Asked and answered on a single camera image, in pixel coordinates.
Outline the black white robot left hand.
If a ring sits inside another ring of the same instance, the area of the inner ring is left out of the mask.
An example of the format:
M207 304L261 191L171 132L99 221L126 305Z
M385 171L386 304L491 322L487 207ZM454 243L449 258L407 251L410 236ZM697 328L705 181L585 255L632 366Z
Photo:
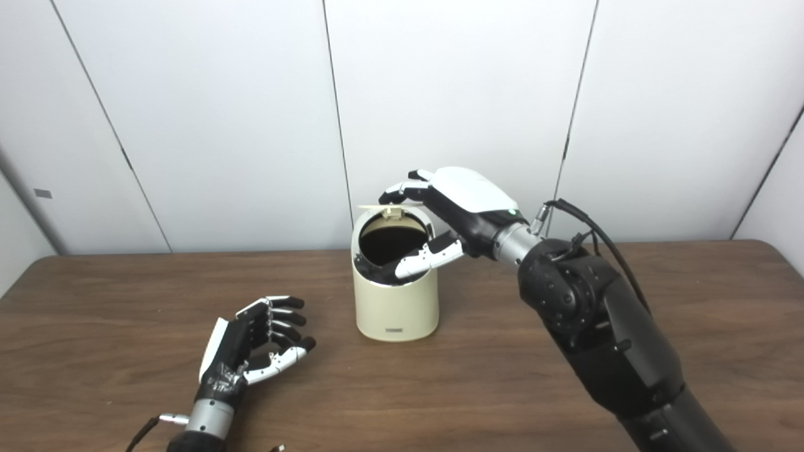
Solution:
M216 320L199 367L195 400L211 400L238 409L247 387L286 371L316 346L298 331L307 320L304 300L265 296L230 320Z

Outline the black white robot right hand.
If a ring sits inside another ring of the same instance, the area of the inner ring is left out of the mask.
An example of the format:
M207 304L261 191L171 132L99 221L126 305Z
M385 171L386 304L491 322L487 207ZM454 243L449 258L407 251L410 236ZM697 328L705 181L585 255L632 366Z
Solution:
M465 167L411 171L407 182L388 188L380 204L421 203L450 231L380 268L386 283L405 283L462 256L487 257L517 269L540 238L519 204L488 178Z

